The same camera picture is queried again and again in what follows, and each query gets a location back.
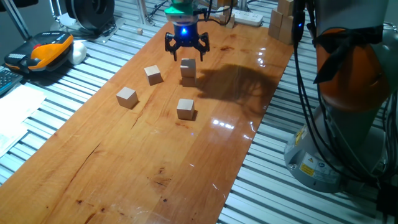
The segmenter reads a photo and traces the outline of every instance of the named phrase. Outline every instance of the wooden block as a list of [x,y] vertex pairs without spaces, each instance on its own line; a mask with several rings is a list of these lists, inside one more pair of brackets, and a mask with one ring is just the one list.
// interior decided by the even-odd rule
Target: wooden block
[[197,78],[193,77],[182,77],[182,86],[184,87],[196,87],[197,86]]
[[268,35],[270,37],[279,40],[279,32],[280,32],[280,27],[277,27],[274,24],[269,24]]
[[119,105],[127,109],[131,109],[138,102],[137,92],[127,87],[123,87],[118,94],[116,94]]
[[226,22],[226,16],[225,15],[220,15],[220,24],[225,24]]
[[160,75],[160,70],[156,65],[144,68],[145,73],[147,74],[147,80],[149,85],[155,85],[163,81],[162,76]]
[[270,24],[273,24],[277,27],[281,27],[282,25],[282,18],[283,18],[283,14],[278,12],[277,9],[273,9],[271,12],[271,21]]
[[235,14],[232,13],[231,15],[231,19],[229,20],[229,22],[225,25],[225,27],[232,29],[235,25]]
[[280,28],[279,41],[287,45],[293,44],[292,30]]
[[193,100],[180,99],[177,106],[177,116],[179,119],[192,120],[195,112],[195,105]]
[[194,78],[197,76],[197,65],[195,59],[181,59],[181,76]]
[[283,16],[280,28],[291,31],[293,28],[293,16]]
[[293,14],[293,2],[294,0],[279,0],[278,12],[284,16],[291,16]]
[[224,6],[223,15],[228,17],[229,16],[229,12],[230,12],[229,6]]

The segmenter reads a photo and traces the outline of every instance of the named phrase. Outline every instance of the stacked wooden block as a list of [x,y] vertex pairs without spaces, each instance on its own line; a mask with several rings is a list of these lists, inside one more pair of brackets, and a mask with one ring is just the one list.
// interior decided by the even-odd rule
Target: stacked wooden block
[[196,87],[197,85],[197,65],[195,59],[181,59],[182,86]]
[[224,11],[222,14],[220,14],[220,23],[225,25],[225,27],[232,29],[235,25],[235,14],[231,14],[231,18],[229,19],[229,22],[226,24],[229,14],[231,13],[231,9],[229,6],[224,6]]
[[278,8],[271,12],[268,35],[284,44],[292,44],[293,1],[279,0]]

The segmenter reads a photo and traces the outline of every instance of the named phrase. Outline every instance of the wooden table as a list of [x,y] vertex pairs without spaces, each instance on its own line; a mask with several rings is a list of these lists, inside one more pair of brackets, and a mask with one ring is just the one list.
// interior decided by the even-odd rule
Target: wooden table
[[[262,27],[198,30],[203,62],[177,52],[196,58],[197,88],[164,50],[168,23],[0,187],[0,223],[214,223],[293,48]],[[154,64],[164,82],[149,86]],[[132,110],[116,100],[124,86]],[[177,118],[180,98],[195,100],[194,121]]]

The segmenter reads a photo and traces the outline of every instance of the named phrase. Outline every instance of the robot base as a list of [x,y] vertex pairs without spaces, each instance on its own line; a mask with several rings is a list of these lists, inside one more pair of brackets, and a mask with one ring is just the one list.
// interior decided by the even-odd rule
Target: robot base
[[[316,109],[314,116],[318,130],[326,140],[323,115],[319,108]],[[361,147],[353,149],[358,159],[371,172],[384,157],[384,135],[383,130],[372,127]],[[342,165],[324,148],[319,139],[317,142],[328,161],[337,169],[343,170]],[[313,190],[326,193],[347,191],[355,194],[363,186],[363,183],[340,176],[323,161],[312,141],[307,125],[287,143],[284,159],[290,173],[303,185]]]

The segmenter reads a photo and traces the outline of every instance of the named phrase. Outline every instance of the black cable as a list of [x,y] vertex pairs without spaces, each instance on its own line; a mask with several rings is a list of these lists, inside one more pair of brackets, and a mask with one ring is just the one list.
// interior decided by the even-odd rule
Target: black cable
[[209,1],[209,10],[208,10],[208,12],[207,12],[207,15],[205,16],[205,20],[206,20],[206,21],[208,21],[209,18],[210,18],[210,13],[211,13],[211,7],[212,7],[212,5],[213,5],[213,0],[210,0],[210,1]]
[[[218,23],[219,25],[222,25],[220,22],[218,22],[217,20],[212,19],[212,18],[210,18],[208,21],[216,22],[216,23]],[[199,19],[199,20],[198,20],[198,22],[208,22],[208,21],[206,21],[206,20],[204,20],[204,19]]]
[[313,131],[312,131],[312,126],[311,126],[311,122],[310,122],[310,120],[309,120],[309,118],[308,118],[307,110],[306,110],[306,108],[305,108],[304,100],[307,102],[308,112],[310,112],[310,116],[311,116],[312,110],[311,110],[311,108],[310,108],[310,104],[309,104],[309,101],[308,101],[308,96],[307,96],[307,93],[306,93],[306,91],[305,91],[305,87],[304,87],[304,84],[303,84],[303,81],[302,81],[302,76],[301,76],[301,72],[300,72],[300,68],[299,68],[299,57],[298,57],[298,54],[297,54],[297,45],[298,45],[298,43],[295,44],[295,45],[296,45],[296,46],[294,47],[294,59],[295,59],[296,72],[297,72],[298,95],[299,95],[299,97],[300,97],[300,102],[301,102],[301,105],[302,105],[304,118],[305,118],[305,121],[306,121],[306,123],[307,123],[308,131],[310,132],[310,135],[311,135],[311,138],[312,138],[312,140],[313,140],[313,143],[314,143],[315,147],[317,148],[319,154],[321,155],[322,159],[323,159],[323,160],[326,162],[326,164],[328,164],[328,166],[330,166],[335,172],[337,172],[338,174],[342,175],[343,177],[346,177],[346,178],[349,178],[349,179],[353,179],[353,180],[355,180],[355,181],[361,181],[360,179],[356,179],[355,177],[351,177],[351,176],[349,176],[349,175],[343,173],[342,171],[338,170],[335,166],[333,166],[333,165],[326,159],[325,155],[322,153],[322,150],[320,150],[320,147],[319,147],[319,145],[318,145],[318,143],[317,143],[317,141],[316,141],[315,135],[314,135],[314,133],[313,133]]
[[228,17],[228,20],[225,22],[225,24],[228,24],[229,21],[231,20],[233,6],[234,6],[234,1],[231,0],[231,5],[229,6],[229,17]]
[[[199,19],[198,22],[208,22],[208,21],[211,21],[211,22],[216,22],[216,23],[218,23],[219,25],[223,25],[223,24],[221,24],[220,22],[218,22],[217,20],[211,19],[211,18],[210,18],[211,5],[212,5],[212,4],[213,4],[213,0],[210,0],[210,1],[209,1],[209,10],[208,10],[207,15],[205,15],[205,18],[204,18],[204,19]],[[228,24],[229,21],[231,20],[233,4],[234,4],[234,1],[231,0],[231,5],[229,6],[229,9],[223,9],[222,11],[217,11],[217,12],[224,12],[224,11],[229,10],[229,17],[228,17],[228,20],[225,22],[225,24]]]
[[150,12],[148,14],[148,16],[152,17],[160,9],[160,7],[162,7],[167,1],[168,0],[166,0],[166,1],[162,2],[162,3],[160,3],[160,4],[156,4],[155,7],[154,7],[154,10],[152,10],[152,12]]

